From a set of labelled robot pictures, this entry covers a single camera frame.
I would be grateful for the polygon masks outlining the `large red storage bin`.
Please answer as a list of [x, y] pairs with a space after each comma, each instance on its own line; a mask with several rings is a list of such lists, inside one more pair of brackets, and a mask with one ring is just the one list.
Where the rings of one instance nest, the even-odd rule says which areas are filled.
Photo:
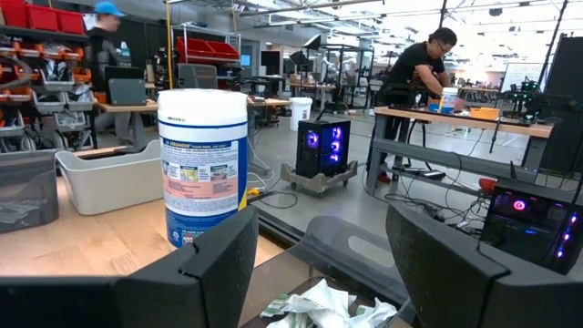
[[178, 36], [175, 49], [179, 54], [179, 61], [185, 62], [193, 57], [212, 57], [214, 52], [205, 40]]
[[224, 42], [207, 41], [215, 58], [226, 60], [230, 62], [237, 62], [240, 60], [240, 53], [230, 44]]

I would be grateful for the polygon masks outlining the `yellow box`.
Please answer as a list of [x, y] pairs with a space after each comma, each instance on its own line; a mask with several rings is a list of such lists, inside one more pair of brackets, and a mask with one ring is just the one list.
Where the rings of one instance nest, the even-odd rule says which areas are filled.
[[470, 117], [496, 121], [500, 117], [499, 108], [470, 108]]

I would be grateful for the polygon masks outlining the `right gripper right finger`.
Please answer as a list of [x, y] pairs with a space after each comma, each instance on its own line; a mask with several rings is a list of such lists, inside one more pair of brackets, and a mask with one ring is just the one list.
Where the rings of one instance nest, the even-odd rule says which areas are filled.
[[478, 241], [406, 207], [390, 205], [386, 233], [396, 267], [424, 328], [481, 328], [493, 281], [509, 269]]

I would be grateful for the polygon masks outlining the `grey wheeled dolly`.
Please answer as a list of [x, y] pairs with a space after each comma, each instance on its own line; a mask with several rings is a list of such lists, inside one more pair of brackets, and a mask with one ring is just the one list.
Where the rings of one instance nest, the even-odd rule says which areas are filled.
[[346, 171], [337, 173], [331, 177], [327, 177], [323, 173], [318, 173], [312, 178], [306, 178], [297, 173], [290, 165], [283, 163], [281, 165], [280, 178], [282, 181], [289, 182], [292, 190], [300, 188], [321, 198], [326, 190], [338, 184], [346, 187], [349, 180], [357, 175], [357, 170], [358, 162], [354, 160], [348, 164]]

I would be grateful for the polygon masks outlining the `black monitor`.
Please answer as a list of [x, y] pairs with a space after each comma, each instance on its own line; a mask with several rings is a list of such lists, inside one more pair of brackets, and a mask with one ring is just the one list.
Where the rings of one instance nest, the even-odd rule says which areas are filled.
[[267, 76], [278, 76], [281, 68], [281, 52], [265, 50], [261, 51], [261, 66], [265, 67]]

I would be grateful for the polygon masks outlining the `dark translucent plastic bin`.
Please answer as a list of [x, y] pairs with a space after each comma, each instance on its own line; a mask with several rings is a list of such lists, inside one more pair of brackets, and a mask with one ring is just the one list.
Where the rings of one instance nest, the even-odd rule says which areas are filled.
[[54, 149], [0, 154], [0, 233], [59, 217], [55, 154]]
[[307, 314], [288, 311], [261, 318], [260, 313], [278, 295], [301, 295], [321, 279], [356, 296], [349, 307], [351, 317], [359, 305], [374, 306], [378, 298], [397, 309], [397, 314], [378, 328], [412, 328], [414, 307], [385, 233], [375, 234], [336, 217], [317, 216], [303, 239], [311, 239], [314, 252], [294, 247], [254, 269], [240, 328], [318, 328]]

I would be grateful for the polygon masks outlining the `white disinfecting wipes canister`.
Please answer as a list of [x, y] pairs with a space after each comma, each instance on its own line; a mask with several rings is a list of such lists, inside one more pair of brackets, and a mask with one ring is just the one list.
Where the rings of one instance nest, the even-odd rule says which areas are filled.
[[158, 104], [168, 240], [179, 248], [247, 205], [248, 96], [171, 89]]

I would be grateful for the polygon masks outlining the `white board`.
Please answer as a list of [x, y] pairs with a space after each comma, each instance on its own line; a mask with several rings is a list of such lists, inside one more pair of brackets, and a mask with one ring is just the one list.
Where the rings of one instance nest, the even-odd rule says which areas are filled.
[[500, 91], [506, 92], [511, 89], [512, 85], [520, 87], [527, 80], [538, 82], [542, 68], [542, 63], [507, 63]]

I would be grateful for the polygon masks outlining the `wooden bench grey frame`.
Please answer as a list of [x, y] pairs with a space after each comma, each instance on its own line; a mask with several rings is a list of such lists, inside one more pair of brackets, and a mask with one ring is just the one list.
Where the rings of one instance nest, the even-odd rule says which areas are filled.
[[427, 110], [398, 109], [377, 107], [374, 109], [376, 118], [376, 130], [373, 134], [371, 152], [371, 164], [369, 176], [365, 184], [365, 190], [373, 193], [377, 187], [378, 174], [381, 171], [390, 171], [397, 176], [402, 173], [399, 169], [393, 169], [380, 162], [383, 153], [394, 155], [394, 165], [400, 166], [403, 158], [416, 159], [434, 163], [442, 167], [460, 169], [469, 173], [488, 176], [491, 178], [509, 179], [511, 177], [511, 165], [488, 159], [479, 159], [471, 156], [456, 156], [451, 152], [440, 149], [424, 148], [411, 145], [406, 142], [407, 134], [404, 132], [396, 141], [384, 137], [384, 129], [390, 116], [404, 118], [406, 120], [417, 119], [453, 126], [467, 128], [481, 128], [495, 132], [507, 132], [529, 137], [529, 143], [523, 157], [522, 165], [516, 168], [516, 176], [522, 181], [534, 183], [537, 180], [540, 164], [545, 152], [547, 140], [553, 127], [551, 125], [534, 124], [528, 127], [510, 122], [497, 122], [457, 115], [442, 115]]

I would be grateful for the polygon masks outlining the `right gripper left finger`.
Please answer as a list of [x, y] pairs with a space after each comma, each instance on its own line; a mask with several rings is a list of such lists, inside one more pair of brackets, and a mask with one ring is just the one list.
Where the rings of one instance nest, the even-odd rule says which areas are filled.
[[258, 212], [249, 206], [118, 280], [121, 328], [237, 328], [258, 234]]

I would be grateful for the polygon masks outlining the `small wipes tub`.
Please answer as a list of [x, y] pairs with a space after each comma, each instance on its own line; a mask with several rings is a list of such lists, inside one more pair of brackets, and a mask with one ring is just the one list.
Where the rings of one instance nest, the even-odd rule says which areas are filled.
[[440, 98], [439, 111], [441, 114], [452, 115], [455, 112], [459, 89], [444, 87]]

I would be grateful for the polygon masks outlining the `black rack frame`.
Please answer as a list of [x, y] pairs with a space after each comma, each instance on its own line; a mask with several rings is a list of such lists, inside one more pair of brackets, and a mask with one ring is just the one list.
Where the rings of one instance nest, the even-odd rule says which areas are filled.
[[374, 50], [371, 46], [328, 44], [320, 47], [322, 84], [330, 89], [322, 95], [323, 110], [338, 112], [367, 109], [371, 91]]

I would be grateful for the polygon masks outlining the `black computer tower purple lights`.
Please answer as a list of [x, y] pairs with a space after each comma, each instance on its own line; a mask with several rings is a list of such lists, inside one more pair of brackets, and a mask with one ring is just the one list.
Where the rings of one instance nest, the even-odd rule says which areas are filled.
[[313, 178], [332, 177], [347, 169], [351, 121], [302, 120], [298, 123], [295, 171]]

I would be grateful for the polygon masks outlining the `light wooden work table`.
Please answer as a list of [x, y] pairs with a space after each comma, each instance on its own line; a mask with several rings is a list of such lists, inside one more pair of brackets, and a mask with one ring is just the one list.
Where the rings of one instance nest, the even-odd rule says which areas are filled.
[[[249, 100], [249, 108], [272, 108], [278, 106], [289, 106], [290, 100], [281, 100], [275, 98], [266, 98], [264, 101]], [[143, 137], [143, 123], [141, 120], [141, 113], [156, 112], [158, 110], [158, 103], [155, 101], [148, 101], [146, 105], [141, 106], [113, 106], [106, 103], [95, 103], [95, 106], [107, 113], [130, 113], [131, 121], [134, 125], [133, 130], [133, 145], [125, 147], [116, 147], [116, 152], [136, 153], [145, 148], [146, 141]]]

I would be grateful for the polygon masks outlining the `black robot green lights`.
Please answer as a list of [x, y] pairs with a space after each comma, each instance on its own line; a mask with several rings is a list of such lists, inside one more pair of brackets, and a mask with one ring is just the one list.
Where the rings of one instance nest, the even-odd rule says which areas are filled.
[[521, 87], [512, 85], [502, 94], [504, 100], [514, 104], [504, 110], [503, 118], [517, 119], [522, 125], [560, 124], [560, 114], [581, 114], [583, 107], [572, 96], [543, 93], [538, 82], [526, 79]]

